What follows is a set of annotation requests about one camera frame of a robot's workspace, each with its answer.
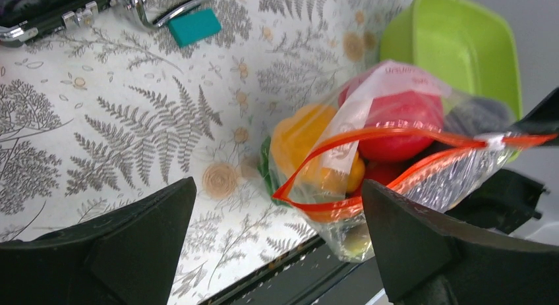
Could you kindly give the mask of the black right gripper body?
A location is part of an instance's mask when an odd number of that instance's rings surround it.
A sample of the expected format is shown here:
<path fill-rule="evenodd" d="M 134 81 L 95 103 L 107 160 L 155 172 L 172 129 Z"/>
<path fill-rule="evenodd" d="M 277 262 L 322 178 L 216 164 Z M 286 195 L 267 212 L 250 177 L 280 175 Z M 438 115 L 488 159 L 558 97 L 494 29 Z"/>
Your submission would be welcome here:
<path fill-rule="evenodd" d="M 515 171 L 501 169 L 446 215 L 509 235 L 528 220 L 542 217 L 536 206 L 546 193 L 548 190 L 544 184 Z"/>

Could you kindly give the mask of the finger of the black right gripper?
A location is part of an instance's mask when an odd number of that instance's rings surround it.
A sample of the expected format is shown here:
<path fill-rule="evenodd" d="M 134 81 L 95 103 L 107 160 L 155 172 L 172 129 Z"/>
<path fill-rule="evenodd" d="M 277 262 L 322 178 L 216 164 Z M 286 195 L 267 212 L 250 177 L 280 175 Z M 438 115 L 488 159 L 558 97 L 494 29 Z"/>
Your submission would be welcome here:
<path fill-rule="evenodd" d="M 540 103 L 538 103 L 526 116 L 512 125 L 513 133 L 524 136 L 546 136 L 555 134 L 538 147 L 558 147 L 558 88 L 553 89 Z M 534 140 L 524 140 L 521 144 L 508 144 L 509 147 L 537 147 Z"/>

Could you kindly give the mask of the purple toy eggplant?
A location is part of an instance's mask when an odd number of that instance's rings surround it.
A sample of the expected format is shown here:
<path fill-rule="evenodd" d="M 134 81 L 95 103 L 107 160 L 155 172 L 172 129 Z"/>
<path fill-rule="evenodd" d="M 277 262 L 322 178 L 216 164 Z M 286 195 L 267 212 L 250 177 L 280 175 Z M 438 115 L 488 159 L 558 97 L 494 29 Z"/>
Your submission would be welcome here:
<path fill-rule="evenodd" d="M 510 108 L 501 101 L 472 97 L 458 103 L 444 117 L 444 130 L 463 136 L 498 132 L 514 121 Z"/>

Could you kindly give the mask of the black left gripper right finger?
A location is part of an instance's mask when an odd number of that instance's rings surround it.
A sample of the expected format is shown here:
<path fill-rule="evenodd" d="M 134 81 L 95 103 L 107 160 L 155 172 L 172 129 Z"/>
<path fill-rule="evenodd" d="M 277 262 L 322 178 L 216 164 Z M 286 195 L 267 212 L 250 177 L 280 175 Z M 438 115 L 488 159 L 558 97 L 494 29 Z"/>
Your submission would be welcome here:
<path fill-rule="evenodd" d="M 363 207 L 394 304 L 557 304 L 558 247 L 500 235 L 367 180 Z"/>

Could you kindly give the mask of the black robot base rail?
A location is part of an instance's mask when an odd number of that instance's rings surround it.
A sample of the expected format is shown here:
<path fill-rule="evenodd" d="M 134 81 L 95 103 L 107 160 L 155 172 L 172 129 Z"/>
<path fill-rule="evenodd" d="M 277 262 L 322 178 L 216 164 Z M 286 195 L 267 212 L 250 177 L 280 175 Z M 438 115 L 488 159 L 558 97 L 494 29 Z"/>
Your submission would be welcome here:
<path fill-rule="evenodd" d="M 205 304 L 388 304 L 376 260 L 339 261 L 317 236 L 204 301 Z"/>

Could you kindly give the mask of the red toy apple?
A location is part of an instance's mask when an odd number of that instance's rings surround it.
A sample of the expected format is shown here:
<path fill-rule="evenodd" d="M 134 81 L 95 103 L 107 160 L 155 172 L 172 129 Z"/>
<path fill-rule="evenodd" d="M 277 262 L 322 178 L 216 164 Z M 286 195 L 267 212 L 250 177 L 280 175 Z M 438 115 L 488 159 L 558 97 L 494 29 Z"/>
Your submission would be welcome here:
<path fill-rule="evenodd" d="M 383 61 L 348 80 L 338 95 L 338 105 L 352 103 L 358 128 L 443 127 L 442 98 L 450 87 L 428 72 L 406 63 Z M 433 143 L 421 135 L 400 135 L 361 140 L 360 156 L 380 163 L 410 160 Z"/>

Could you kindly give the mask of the clear zip top bag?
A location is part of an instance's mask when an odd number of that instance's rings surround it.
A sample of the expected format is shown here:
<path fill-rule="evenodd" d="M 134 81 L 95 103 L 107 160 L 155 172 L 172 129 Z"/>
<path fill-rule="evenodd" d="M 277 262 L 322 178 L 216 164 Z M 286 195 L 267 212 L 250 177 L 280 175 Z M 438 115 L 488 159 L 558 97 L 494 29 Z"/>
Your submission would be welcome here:
<path fill-rule="evenodd" d="M 382 61 L 281 120 L 260 149 L 272 199 L 301 212 L 343 262 L 374 255 L 361 197 L 374 180 L 441 213 L 521 150 L 558 143 L 558 92 L 516 120 L 501 100 Z"/>

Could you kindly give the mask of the yellow toy bell pepper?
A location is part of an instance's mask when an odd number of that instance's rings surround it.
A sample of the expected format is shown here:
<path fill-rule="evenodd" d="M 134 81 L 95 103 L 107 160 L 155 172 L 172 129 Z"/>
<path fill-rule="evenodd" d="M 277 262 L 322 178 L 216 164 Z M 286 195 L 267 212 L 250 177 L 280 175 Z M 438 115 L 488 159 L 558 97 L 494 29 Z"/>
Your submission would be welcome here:
<path fill-rule="evenodd" d="M 310 103 L 276 125 L 270 153 L 282 174 L 289 178 L 301 166 L 336 113 L 337 109 L 331 105 Z M 300 171 L 295 184 L 307 184 L 334 194 L 350 194 L 361 185 L 364 175 L 365 162 L 358 153 L 353 157 L 348 175 L 323 167 L 320 158 L 315 157 Z"/>

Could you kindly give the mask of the green toy cabbage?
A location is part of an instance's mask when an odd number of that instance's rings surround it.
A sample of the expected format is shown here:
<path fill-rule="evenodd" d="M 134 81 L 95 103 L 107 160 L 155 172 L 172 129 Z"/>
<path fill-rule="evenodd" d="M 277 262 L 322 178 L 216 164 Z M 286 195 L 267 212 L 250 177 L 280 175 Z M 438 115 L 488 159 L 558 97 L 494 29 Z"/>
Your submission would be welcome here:
<path fill-rule="evenodd" d="M 273 198 L 276 190 L 287 180 L 287 177 L 278 171 L 273 157 L 270 154 L 271 137 L 267 136 L 260 147 L 260 160 L 257 165 L 258 172 L 264 180 L 264 185 L 271 201 L 277 206 L 291 207 L 287 202 Z"/>

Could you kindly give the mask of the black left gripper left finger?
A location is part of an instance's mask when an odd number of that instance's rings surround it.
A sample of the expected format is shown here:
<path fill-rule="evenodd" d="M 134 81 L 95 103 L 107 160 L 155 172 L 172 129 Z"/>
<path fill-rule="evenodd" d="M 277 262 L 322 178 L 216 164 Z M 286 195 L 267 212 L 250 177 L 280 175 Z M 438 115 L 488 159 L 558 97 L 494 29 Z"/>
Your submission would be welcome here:
<path fill-rule="evenodd" d="M 194 179 L 181 179 L 86 222 L 2 243 L 1 303 L 166 304 L 195 199 Z"/>

